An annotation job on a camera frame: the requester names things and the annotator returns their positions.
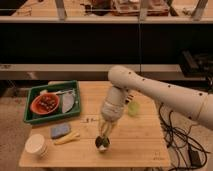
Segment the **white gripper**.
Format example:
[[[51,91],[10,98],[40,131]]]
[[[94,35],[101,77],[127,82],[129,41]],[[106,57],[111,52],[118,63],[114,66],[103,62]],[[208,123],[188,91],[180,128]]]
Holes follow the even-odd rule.
[[[112,105],[110,103],[104,103],[101,108],[101,114],[106,121],[110,122],[108,124],[107,133],[106,133],[106,136],[109,137],[109,135],[112,133],[113,129],[117,125],[116,121],[120,119],[123,115],[123,108],[120,106]],[[104,125],[105,125],[105,121],[99,120],[98,130],[99,130],[99,135],[101,137],[103,137],[104,135]]]

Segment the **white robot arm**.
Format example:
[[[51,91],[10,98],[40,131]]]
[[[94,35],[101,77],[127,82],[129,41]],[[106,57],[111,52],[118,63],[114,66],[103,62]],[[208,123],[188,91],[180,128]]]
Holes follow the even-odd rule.
[[[131,90],[163,102],[187,118],[213,130],[213,94],[148,79],[121,65],[110,68],[108,80],[112,86],[101,106],[101,137],[108,137],[122,117],[125,100]]]

